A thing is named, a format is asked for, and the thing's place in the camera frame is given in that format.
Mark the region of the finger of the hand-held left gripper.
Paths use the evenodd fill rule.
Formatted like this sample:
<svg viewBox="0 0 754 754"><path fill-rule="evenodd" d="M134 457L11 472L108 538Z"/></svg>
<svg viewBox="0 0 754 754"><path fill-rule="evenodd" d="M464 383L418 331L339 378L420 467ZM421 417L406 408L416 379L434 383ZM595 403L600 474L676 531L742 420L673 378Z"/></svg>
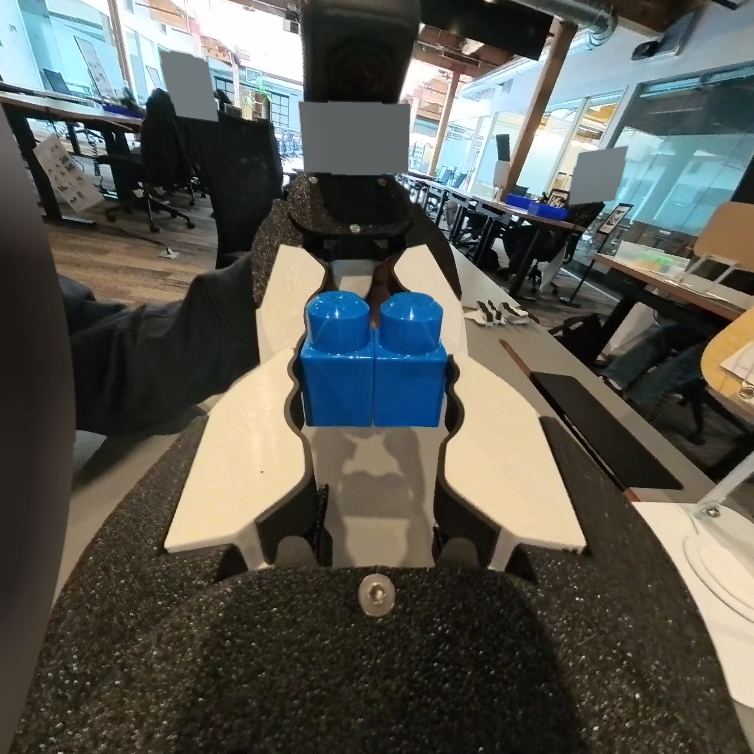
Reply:
<svg viewBox="0 0 754 754"><path fill-rule="evenodd" d="M432 297L443 309L440 340L448 355L467 355L467 334L461 300L426 244L407 248L393 265L393 276L407 291Z"/></svg>
<svg viewBox="0 0 754 754"><path fill-rule="evenodd" d="M281 244L256 312L259 360L296 347L306 334L306 306L324 288L327 268L303 247Z"/></svg>

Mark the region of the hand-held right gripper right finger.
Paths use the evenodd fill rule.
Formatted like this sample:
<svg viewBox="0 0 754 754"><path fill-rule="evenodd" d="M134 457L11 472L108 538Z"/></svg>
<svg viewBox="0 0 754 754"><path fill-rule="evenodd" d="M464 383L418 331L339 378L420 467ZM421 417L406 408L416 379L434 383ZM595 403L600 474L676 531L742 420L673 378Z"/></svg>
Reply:
<svg viewBox="0 0 754 754"><path fill-rule="evenodd" d="M441 551L462 547L475 565L499 571L519 546L584 554L587 540L542 417L519 391L455 353L445 427L435 483Z"/></svg>

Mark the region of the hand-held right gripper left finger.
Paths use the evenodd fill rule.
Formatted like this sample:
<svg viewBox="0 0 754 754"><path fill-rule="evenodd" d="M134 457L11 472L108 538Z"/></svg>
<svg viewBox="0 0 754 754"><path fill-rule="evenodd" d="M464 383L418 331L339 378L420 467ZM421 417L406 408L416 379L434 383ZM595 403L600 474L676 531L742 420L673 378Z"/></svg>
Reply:
<svg viewBox="0 0 754 754"><path fill-rule="evenodd" d="M250 570L303 540L319 513L302 432L295 348L239 380L212 408L164 542L169 553L231 544Z"/></svg>

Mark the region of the blue mega block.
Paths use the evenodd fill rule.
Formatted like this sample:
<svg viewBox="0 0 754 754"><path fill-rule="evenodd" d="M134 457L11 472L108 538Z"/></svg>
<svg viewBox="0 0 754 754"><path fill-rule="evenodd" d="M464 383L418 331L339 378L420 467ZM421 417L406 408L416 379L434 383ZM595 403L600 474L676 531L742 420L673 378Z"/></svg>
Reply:
<svg viewBox="0 0 754 754"><path fill-rule="evenodd" d="M369 306L355 293L326 291L307 304L306 324L299 363L307 425L370 427L375 344Z"/></svg>

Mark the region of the black white striped pieces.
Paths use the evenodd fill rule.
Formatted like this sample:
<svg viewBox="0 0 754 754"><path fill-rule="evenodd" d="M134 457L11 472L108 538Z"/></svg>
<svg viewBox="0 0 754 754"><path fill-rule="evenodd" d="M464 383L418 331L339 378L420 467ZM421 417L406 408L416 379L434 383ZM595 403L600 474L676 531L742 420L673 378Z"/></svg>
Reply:
<svg viewBox="0 0 754 754"><path fill-rule="evenodd" d="M486 302L478 300L476 307L466 307L464 318L480 326L493 327L515 325L523 326L529 322L539 323L539 319L530 314L516 303L500 302L495 304L489 299Z"/></svg>

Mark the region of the long grey desk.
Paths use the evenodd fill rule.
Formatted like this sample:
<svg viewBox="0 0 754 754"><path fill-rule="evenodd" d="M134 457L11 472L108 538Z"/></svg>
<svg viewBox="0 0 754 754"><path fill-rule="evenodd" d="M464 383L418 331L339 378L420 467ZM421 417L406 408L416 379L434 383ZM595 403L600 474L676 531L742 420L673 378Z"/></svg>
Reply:
<svg viewBox="0 0 754 754"><path fill-rule="evenodd" d="M448 200L453 200L457 203L456 218L448 226L448 241L451 244L456 244L456 241L460 238L461 228L467 213L473 212L485 217L485 224L477 239L472 257L472 262L475 265L479 264L485 250L492 247L492 240L497 236L498 232L506 229L515 220L528 223L529 225L548 225L554 229L562 229L568 232L574 231L577 234L582 234L587 230L587 227L584 225L569 221L546 220L530 215L521 209L509 207L505 203L468 194L450 185L433 181L429 176L414 170L408 170L405 174L402 174L400 182L407 190L415 193L415 201L421 204L425 212L428 212L430 200L432 198L437 199L437 213L434 218L435 225L439 225ZM522 270L514 278L511 287L508 289L509 294L513 298L520 297L521 288L529 274L530 272L526 274Z"/></svg>

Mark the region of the black desk strip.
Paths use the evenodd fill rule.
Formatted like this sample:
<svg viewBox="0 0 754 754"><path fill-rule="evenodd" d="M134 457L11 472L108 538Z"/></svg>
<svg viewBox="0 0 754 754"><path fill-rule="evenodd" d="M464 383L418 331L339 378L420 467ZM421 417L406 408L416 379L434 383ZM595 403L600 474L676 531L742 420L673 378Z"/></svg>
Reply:
<svg viewBox="0 0 754 754"><path fill-rule="evenodd" d="M621 490L683 489L679 480L576 378L530 372L529 379Z"/></svg>

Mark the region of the black office chair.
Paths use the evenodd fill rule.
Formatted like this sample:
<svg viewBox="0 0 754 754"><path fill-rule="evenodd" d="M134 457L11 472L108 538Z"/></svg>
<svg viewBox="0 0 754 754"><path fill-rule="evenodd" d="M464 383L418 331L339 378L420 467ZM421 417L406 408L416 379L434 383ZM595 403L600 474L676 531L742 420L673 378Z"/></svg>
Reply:
<svg viewBox="0 0 754 754"><path fill-rule="evenodd" d="M528 274L533 265L551 262L577 240L576 232L554 229L548 225L510 227L502 235L507 262L501 265L496 275L499 280L507 280L515 278L522 270Z"/></svg>
<svg viewBox="0 0 754 754"><path fill-rule="evenodd" d="M115 221L118 210L125 213L140 210L148 217L149 230L158 232L155 215L164 211L173 219L184 220L188 229L195 228L190 216L164 199L164 195L176 191L188 192L190 203L194 203L194 171L167 91L156 88L146 101L139 149L120 146L113 153L99 156L97 163L108 166L115 185L118 206L106 210L108 221Z"/></svg>

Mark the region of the framed picture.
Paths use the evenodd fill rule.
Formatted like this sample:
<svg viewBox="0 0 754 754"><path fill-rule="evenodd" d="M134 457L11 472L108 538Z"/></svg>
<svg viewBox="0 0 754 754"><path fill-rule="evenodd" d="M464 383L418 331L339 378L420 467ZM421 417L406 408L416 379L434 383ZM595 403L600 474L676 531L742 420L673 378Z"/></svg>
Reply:
<svg viewBox="0 0 754 754"><path fill-rule="evenodd" d="M604 222L598 227L597 234L597 253L600 253L606 245L608 239L613 232L617 229L621 221L624 220L628 212L633 209L633 204L630 203L618 203L609 212Z"/></svg>

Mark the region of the wooden desk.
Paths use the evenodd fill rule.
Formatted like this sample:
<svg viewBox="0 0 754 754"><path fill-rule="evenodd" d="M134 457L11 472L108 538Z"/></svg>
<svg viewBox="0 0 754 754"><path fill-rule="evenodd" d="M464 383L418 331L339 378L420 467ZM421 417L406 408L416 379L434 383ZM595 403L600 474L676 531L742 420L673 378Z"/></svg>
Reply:
<svg viewBox="0 0 754 754"><path fill-rule="evenodd" d="M598 253L593 259L598 266L608 269L606 283L620 294L617 305L602 326L602 333L608 337L617 333L637 304L673 323L713 333L752 307L750 296L743 296L743 303L738 304L727 298L707 296L666 276L637 269L611 256Z"/></svg>

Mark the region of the clear plastic box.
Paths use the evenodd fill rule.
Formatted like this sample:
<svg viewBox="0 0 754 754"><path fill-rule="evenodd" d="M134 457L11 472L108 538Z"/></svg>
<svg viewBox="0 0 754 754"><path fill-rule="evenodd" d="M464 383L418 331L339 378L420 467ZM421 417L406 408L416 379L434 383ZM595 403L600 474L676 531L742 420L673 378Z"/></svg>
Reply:
<svg viewBox="0 0 754 754"><path fill-rule="evenodd" d="M670 277L680 276L692 264L689 258L625 240L617 247L614 259L635 269Z"/></svg>

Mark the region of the printed paper sheet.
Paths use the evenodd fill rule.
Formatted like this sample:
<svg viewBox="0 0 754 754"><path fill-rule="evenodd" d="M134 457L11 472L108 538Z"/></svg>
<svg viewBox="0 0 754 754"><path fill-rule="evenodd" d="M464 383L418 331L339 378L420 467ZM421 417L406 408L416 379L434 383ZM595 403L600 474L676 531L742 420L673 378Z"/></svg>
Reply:
<svg viewBox="0 0 754 754"><path fill-rule="evenodd" d="M53 196L69 209L83 212L103 201L102 193L68 153L59 137L47 136L35 146L33 153L51 183Z"/></svg>

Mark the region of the dark office desk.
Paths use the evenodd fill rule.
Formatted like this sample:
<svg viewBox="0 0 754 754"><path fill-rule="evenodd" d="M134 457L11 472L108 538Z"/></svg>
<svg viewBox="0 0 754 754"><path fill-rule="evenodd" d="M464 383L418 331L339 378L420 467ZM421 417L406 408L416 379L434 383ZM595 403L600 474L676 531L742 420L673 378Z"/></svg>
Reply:
<svg viewBox="0 0 754 754"><path fill-rule="evenodd" d="M88 129L97 130L105 140L109 156L126 156L128 145L125 135L137 134L143 121L140 118L118 115L80 103L53 99L48 95L33 96L2 90L1 101L20 154L37 188L46 221L73 227L94 226L94 221L65 216L60 212L51 181L38 158L34 156L36 143L28 121L61 121L66 124L82 124Z"/></svg>

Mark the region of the wooden post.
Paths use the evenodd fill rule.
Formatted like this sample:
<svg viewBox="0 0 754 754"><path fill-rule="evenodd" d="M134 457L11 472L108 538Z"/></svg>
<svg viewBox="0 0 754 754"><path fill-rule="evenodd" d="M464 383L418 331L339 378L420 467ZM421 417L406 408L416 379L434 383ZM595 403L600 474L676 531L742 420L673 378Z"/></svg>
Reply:
<svg viewBox="0 0 754 754"><path fill-rule="evenodd" d="M560 26L553 37L546 60L534 86L529 108L525 113L514 151L512 152L507 183L504 189L505 193L511 192L513 187L519 182L519 177L533 145L535 134L541 124L544 110L551 99L551 94L577 31L578 27L575 23L563 20L560 22Z"/></svg>

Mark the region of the metal ceiling duct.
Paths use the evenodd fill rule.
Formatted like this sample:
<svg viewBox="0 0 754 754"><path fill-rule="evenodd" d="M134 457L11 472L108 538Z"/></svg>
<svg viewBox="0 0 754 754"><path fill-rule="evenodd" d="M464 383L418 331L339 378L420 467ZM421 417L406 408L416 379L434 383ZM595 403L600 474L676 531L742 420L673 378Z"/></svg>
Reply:
<svg viewBox="0 0 754 754"><path fill-rule="evenodd" d="M554 2L557 14L565 20L589 30L592 38L609 38L617 28L618 16L612 2L604 1L558 1Z"/></svg>

